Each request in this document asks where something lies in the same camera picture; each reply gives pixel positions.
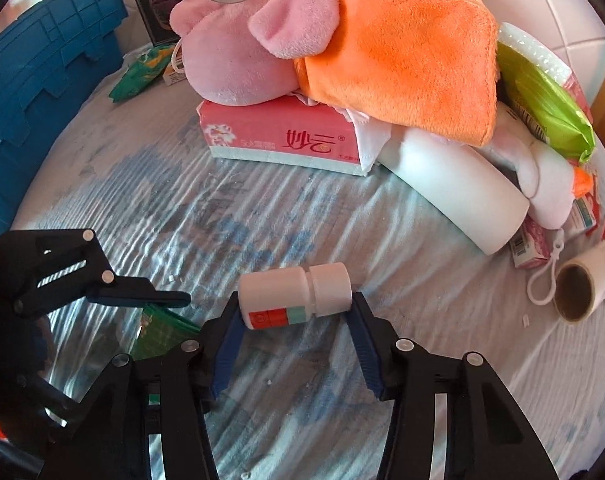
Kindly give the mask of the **large white paper roll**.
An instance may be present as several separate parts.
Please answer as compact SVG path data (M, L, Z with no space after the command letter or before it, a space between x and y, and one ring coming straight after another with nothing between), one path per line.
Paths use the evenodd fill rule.
M524 194L467 144L395 127L377 160L486 255L508 244L528 212Z

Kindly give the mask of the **green orange medicine box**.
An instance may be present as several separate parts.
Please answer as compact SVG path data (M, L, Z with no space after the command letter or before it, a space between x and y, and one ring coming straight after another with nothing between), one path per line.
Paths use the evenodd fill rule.
M132 358L144 360L163 356L182 341L195 338L200 328L171 310L153 304L143 308L138 337L131 350Z

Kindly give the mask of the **white plush toy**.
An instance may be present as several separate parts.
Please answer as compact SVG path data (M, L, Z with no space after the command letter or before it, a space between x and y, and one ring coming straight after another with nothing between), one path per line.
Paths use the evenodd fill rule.
M497 103L496 127L478 152L493 165L513 171L529 206L529 217L546 230L560 229L574 200L593 190L593 177L535 138L521 118Z

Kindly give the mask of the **green wet wipes pack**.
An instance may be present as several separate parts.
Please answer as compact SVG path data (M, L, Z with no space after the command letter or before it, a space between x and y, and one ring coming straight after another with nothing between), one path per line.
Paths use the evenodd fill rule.
M170 64L174 44L147 49L127 68L124 76L109 92L113 103L121 103L139 96Z

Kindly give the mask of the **pink white small carton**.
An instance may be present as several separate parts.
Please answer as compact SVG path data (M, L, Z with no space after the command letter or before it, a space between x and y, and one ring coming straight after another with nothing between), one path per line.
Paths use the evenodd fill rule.
M510 240L512 261L516 269L529 270L547 263L551 256L545 230L527 216Z

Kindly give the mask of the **white blue medicine box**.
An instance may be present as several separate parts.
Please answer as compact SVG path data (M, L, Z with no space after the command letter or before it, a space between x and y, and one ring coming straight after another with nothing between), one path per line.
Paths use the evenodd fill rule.
M172 86L173 84L177 84L186 79L182 58L177 58L176 63L170 62L166 66L165 72L162 74L162 79L164 79L167 86Z

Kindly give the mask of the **blue plastic storage crate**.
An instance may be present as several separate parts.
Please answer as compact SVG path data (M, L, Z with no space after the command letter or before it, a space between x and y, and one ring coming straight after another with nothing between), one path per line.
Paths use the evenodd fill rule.
M0 33L0 234L48 151L120 69L124 0L44 0Z

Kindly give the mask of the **pink pig plush orange hood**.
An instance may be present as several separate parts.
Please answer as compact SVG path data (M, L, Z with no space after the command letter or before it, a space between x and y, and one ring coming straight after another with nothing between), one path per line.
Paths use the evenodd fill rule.
M181 0L169 23L210 102L300 92L476 148L493 136L498 24L483 0Z

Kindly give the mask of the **small white paper roll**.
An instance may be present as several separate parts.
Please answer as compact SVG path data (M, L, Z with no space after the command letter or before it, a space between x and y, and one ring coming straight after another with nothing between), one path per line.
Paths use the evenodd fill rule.
M577 324L605 300L605 240L561 265L553 304L565 322Z

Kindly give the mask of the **white medicine bottle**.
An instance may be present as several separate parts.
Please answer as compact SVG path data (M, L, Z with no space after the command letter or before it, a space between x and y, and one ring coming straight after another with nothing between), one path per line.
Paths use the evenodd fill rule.
M251 330L307 323L351 308L353 288L344 263L244 274L238 281L240 314Z

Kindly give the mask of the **green snack packet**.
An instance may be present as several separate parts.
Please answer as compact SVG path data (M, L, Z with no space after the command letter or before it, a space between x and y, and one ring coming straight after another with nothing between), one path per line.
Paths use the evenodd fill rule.
M534 137L574 162L584 164L591 159L595 132L574 98L502 42L498 44L498 64L508 104Z

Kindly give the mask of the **pink tissue pack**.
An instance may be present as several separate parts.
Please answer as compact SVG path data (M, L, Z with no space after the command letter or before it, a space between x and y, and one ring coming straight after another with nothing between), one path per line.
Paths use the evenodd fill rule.
M391 138L391 124L300 96L252 106L204 101L199 125L216 158L272 162L366 176Z

